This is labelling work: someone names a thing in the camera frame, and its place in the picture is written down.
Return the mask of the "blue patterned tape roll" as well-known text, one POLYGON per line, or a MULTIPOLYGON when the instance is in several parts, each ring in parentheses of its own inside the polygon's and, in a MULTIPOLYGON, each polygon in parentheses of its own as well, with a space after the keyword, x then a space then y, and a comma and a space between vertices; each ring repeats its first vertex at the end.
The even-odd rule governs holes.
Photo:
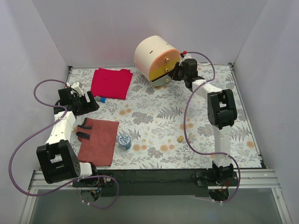
POLYGON ((128 150, 131 148, 132 142, 131 142, 131 137, 127 134, 121 134, 118 137, 118 144, 120 148, 123 150, 128 150))

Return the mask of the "small brass sharpener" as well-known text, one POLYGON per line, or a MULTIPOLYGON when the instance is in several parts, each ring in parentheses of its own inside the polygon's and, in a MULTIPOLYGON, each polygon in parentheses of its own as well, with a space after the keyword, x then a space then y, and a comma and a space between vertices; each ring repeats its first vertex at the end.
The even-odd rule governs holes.
POLYGON ((182 135, 177 138, 178 142, 182 142, 183 140, 184 140, 184 137, 182 135))

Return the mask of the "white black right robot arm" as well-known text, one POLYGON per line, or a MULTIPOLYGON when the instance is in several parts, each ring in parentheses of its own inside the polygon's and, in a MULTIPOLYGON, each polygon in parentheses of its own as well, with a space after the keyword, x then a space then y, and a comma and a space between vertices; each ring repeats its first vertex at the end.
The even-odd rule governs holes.
POLYGON ((184 135, 189 148, 200 155, 213 155, 212 182, 222 185, 233 177, 234 166, 230 156, 232 127, 237 119, 234 94, 231 89, 220 89, 210 84, 211 80, 205 80, 198 75, 197 61, 193 58, 184 58, 177 62, 172 71, 171 78, 174 81, 184 81, 185 86, 192 94, 189 97, 184 112, 184 135), (201 153, 190 144, 186 132, 186 115, 189 103, 198 94, 207 100, 207 117, 214 132, 214 152, 201 153))

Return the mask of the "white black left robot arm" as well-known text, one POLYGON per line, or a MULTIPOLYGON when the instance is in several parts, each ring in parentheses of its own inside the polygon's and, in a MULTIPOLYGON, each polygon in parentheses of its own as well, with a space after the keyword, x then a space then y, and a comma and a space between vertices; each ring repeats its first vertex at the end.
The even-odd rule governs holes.
POLYGON ((99 183, 92 162, 80 162, 70 141, 76 118, 98 110, 90 91, 84 93, 80 82, 58 91, 60 99, 55 103, 54 121, 50 136, 43 146, 36 150, 44 178, 48 184, 72 178, 83 178, 90 187, 99 183))

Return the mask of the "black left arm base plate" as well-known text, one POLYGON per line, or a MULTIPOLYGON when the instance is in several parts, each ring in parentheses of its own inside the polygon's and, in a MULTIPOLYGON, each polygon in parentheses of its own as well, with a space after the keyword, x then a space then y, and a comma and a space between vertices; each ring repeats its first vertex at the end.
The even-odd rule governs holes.
POLYGON ((97 177, 97 178, 90 178, 90 179, 83 179, 80 181, 76 181, 72 183, 73 187, 76 188, 110 188, 113 186, 114 181, 112 177, 114 177, 114 173, 112 172, 98 172, 96 175, 105 175, 108 177, 97 177))

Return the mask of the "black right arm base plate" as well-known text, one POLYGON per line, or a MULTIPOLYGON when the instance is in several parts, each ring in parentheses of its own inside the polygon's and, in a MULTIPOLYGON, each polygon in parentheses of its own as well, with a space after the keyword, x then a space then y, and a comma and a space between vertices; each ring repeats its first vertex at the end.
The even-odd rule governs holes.
POLYGON ((217 178, 211 170, 199 170, 195 173, 195 181, 200 187, 208 186, 223 186, 223 184, 229 184, 229 186, 236 186, 238 183, 238 177, 236 172, 232 177, 220 177, 217 178))

